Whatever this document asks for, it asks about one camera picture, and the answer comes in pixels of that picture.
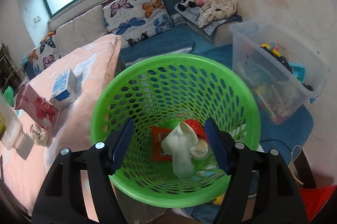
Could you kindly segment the white paper cup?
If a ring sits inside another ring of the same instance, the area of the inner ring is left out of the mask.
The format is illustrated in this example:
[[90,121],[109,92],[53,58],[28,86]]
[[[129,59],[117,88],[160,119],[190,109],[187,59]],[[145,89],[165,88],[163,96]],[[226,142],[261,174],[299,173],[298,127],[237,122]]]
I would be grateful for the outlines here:
[[195,167],[191,160],[190,148],[198,144],[194,130],[181,121],[161,142],[161,149],[172,156],[173,173],[184,179],[194,175]]

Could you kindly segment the red snack wrapper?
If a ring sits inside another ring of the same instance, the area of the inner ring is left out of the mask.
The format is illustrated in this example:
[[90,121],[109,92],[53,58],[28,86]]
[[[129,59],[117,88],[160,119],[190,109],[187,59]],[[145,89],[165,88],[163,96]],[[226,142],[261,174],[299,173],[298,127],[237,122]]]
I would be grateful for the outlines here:
[[152,160],[156,162],[172,161],[172,156],[162,150],[161,143],[171,132],[171,129],[162,127],[152,127]]

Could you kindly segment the white wall socket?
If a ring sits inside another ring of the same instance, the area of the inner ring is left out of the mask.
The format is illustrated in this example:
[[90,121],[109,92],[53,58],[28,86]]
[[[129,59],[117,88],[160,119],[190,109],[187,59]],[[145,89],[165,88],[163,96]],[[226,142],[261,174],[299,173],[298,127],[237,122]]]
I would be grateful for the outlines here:
[[37,23],[41,20],[41,17],[38,15],[36,17],[33,18],[34,22]]

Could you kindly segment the red net yogurt cup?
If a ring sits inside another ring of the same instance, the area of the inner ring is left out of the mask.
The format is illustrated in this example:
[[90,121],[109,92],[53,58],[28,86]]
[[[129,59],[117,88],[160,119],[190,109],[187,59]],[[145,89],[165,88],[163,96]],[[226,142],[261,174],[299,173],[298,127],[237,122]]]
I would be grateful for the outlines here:
[[197,145],[190,148],[191,157],[196,160],[206,159],[210,156],[211,148],[203,126],[201,123],[193,119],[185,120],[185,123],[192,128],[198,138]]

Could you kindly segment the peach pink table cloth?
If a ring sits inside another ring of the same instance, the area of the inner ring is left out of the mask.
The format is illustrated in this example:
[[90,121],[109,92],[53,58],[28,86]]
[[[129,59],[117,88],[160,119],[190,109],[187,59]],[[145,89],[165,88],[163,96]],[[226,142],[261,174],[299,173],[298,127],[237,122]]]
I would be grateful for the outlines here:
[[49,99],[61,73],[70,69],[79,80],[76,101],[60,111],[56,135],[47,147],[34,145],[24,160],[15,149],[1,146],[3,181],[25,213],[32,214],[43,180],[60,150],[81,151],[91,146],[92,112],[100,94],[114,78],[120,50],[120,36],[100,37],[57,60],[29,82],[40,96]]

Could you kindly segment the green perforated plastic basket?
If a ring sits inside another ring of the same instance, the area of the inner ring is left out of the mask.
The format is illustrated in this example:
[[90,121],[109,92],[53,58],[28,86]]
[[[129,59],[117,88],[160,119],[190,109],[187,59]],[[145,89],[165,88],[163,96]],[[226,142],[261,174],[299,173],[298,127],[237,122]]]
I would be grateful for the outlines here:
[[173,129],[188,119],[212,118],[250,149],[259,145],[261,120],[247,85],[226,66],[191,54],[152,57],[128,67],[103,90],[91,120],[91,141],[104,141],[127,118],[135,129],[121,168],[110,177],[129,197],[156,207],[191,207],[225,193],[230,177],[214,156],[194,160],[195,174],[179,179],[171,162],[152,159],[152,127]]

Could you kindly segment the blue white milk carton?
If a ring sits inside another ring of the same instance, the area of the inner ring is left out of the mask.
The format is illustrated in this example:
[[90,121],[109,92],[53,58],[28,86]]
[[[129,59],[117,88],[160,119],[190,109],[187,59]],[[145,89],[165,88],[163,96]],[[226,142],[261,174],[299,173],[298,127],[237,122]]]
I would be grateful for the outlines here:
[[50,103],[59,111],[76,100],[76,76],[71,69],[60,74],[53,85]]

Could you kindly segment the clear plastic storage bin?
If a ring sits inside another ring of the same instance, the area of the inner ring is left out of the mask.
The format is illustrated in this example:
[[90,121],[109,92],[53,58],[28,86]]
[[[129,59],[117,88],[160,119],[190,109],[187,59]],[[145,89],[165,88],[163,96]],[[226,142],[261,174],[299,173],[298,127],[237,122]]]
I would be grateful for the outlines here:
[[235,23],[229,30],[232,69],[273,123],[283,123],[321,95],[327,67],[293,35],[264,20]]

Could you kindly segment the green plastic bag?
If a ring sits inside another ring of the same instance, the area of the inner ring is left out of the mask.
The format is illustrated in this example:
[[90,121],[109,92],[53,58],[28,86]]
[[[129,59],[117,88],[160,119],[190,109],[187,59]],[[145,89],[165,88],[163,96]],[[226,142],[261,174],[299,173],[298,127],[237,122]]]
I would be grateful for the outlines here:
[[6,102],[9,104],[9,106],[13,107],[14,105],[14,91],[11,86],[8,86],[3,93],[3,97],[5,98]]

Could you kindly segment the plain beige cushion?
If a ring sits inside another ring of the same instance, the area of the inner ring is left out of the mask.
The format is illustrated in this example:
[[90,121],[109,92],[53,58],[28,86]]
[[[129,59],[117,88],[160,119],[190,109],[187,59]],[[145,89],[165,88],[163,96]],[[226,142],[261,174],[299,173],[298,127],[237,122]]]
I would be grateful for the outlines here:
[[107,35],[102,5],[57,28],[56,39],[61,57]]

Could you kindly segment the yellow green drink carton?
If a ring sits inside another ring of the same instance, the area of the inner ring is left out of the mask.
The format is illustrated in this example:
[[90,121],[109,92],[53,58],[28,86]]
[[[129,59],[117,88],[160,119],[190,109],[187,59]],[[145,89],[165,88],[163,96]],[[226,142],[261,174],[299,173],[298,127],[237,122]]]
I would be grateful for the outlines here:
[[19,149],[23,139],[23,126],[15,111],[1,94],[1,142],[7,149]]

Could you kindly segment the butterfly print cushion left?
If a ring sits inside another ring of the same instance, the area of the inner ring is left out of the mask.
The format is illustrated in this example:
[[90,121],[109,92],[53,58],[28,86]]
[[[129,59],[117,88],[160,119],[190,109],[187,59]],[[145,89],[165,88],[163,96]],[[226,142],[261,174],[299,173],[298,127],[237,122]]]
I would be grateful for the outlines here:
[[33,48],[25,59],[22,60],[21,65],[24,73],[31,80],[60,58],[56,34],[49,32],[39,43],[38,47]]

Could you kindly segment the cream patterned crumpled cloth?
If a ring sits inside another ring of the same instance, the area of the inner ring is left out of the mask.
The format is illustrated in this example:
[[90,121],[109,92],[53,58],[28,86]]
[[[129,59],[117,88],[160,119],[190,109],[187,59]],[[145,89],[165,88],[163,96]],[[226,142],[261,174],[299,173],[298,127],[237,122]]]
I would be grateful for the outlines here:
[[203,28],[213,21],[228,19],[237,13],[238,2],[236,0],[225,2],[224,0],[212,0],[204,4],[200,9],[198,27]]

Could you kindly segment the white tissue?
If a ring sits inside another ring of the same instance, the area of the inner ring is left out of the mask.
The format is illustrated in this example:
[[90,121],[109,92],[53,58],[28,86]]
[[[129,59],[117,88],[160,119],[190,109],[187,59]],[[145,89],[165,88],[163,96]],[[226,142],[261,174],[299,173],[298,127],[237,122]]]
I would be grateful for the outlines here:
[[41,147],[49,147],[51,143],[51,137],[49,132],[40,127],[37,123],[33,123],[30,126],[30,137],[34,143]]

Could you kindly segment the blue sofa seat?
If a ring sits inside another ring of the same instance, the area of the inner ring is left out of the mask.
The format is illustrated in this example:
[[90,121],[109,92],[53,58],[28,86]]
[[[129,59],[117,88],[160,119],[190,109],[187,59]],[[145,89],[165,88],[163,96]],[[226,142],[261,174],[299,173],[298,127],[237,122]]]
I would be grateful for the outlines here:
[[[232,68],[233,46],[231,44],[215,47],[201,34],[194,31],[186,23],[180,23],[173,29],[160,35],[148,38],[132,47],[121,49],[121,57],[126,66],[141,60],[168,53],[186,52],[207,57]],[[263,111],[261,117],[261,143],[263,148],[276,147],[279,151],[289,153],[295,145],[301,147],[307,141],[314,121],[305,106],[301,106],[285,122],[275,125]]]

